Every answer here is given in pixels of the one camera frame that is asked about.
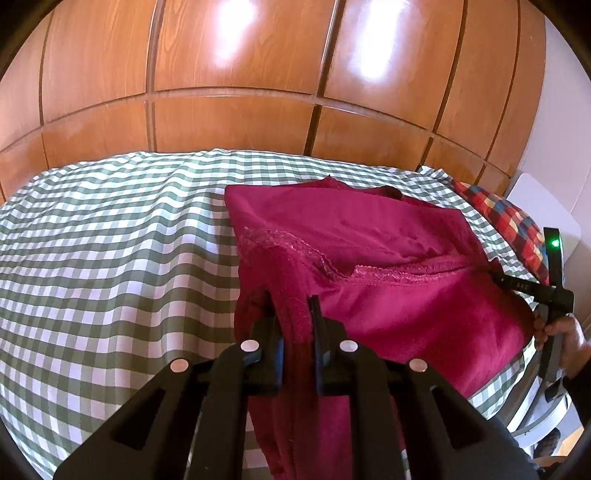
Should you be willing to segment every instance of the finger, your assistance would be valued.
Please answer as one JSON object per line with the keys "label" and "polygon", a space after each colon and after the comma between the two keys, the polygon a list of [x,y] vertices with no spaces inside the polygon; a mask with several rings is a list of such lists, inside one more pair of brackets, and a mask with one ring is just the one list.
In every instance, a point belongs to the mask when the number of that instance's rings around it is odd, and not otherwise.
{"label": "finger", "polygon": [[548,335],[546,335],[544,332],[536,332],[534,334],[534,340],[543,345],[548,341]]}
{"label": "finger", "polygon": [[542,317],[537,317],[534,320],[534,329],[535,330],[543,330],[545,324],[546,324],[546,321]]}
{"label": "finger", "polygon": [[572,317],[562,317],[555,322],[547,325],[544,331],[548,335],[556,335],[559,332],[562,333],[574,333],[576,330],[576,320]]}

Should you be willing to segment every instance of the chair backrest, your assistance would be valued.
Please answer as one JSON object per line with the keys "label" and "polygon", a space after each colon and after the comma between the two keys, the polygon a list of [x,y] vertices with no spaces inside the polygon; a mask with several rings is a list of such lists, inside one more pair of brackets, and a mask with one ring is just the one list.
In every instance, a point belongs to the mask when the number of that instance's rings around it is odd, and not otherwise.
{"label": "chair backrest", "polygon": [[569,211],[529,173],[520,175],[507,199],[527,212],[541,230],[545,226],[560,230],[566,262],[581,240],[581,227]]}

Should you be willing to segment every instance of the white wall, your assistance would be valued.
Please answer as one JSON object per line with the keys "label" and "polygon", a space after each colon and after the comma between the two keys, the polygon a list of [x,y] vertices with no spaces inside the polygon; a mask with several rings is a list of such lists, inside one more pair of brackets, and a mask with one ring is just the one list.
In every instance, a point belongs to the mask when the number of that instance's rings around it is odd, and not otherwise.
{"label": "white wall", "polygon": [[548,19],[542,94],[520,172],[535,177],[581,226],[566,276],[584,320],[591,313],[591,81]]}

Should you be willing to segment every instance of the sleeve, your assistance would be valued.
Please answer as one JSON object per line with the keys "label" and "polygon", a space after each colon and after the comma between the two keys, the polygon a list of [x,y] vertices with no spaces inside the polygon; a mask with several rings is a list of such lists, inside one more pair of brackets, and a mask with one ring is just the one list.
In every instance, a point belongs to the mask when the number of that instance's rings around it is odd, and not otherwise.
{"label": "sleeve", "polygon": [[574,378],[564,378],[563,385],[573,400],[583,426],[591,420],[591,361]]}

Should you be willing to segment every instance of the checkered sheet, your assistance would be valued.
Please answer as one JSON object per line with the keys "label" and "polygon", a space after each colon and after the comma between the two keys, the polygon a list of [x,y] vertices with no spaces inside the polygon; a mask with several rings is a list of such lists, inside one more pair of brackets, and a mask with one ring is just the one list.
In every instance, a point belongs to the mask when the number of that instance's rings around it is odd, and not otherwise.
{"label": "checkered sheet", "polygon": [[[0,416],[43,478],[172,359],[214,358],[233,342],[238,256],[224,187],[327,175],[460,209],[489,258],[533,279],[442,170],[213,150],[41,173],[0,208]],[[533,353],[470,399],[485,417]],[[270,478],[247,430],[243,478]]]}

